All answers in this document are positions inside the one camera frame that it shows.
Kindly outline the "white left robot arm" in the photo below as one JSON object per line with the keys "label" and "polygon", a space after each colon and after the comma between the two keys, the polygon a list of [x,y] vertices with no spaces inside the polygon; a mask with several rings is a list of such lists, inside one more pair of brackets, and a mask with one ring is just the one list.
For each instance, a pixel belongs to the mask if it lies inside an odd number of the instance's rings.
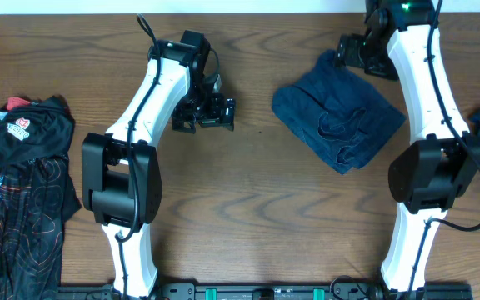
{"label": "white left robot arm", "polygon": [[157,147],[166,126],[191,134],[197,126],[234,129],[235,100],[220,92],[218,70],[205,73],[214,53],[197,32],[186,31],[180,42],[155,42],[122,116],[82,143],[82,200],[107,235],[112,292],[120,299],[151,298],[158,279],[151,224],[163,195]]}

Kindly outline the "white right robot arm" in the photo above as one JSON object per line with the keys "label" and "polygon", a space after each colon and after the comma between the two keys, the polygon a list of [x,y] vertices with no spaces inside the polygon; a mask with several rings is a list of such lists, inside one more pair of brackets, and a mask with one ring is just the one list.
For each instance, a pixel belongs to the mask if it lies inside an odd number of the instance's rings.
{"label": "white right robot arm", "polygon": [[454,201],[480,173],[480,137],[458,110],[440,48],[442,2],[367,0],[363,35],[343,35],[338,66],[399,81],[410,142],[390,165],[388,183],[397,203],[391,242],[383,259],[378,299],[470,299],[467,283],[428,283],[425,272],[440,226],[476,232],[446,219]]}

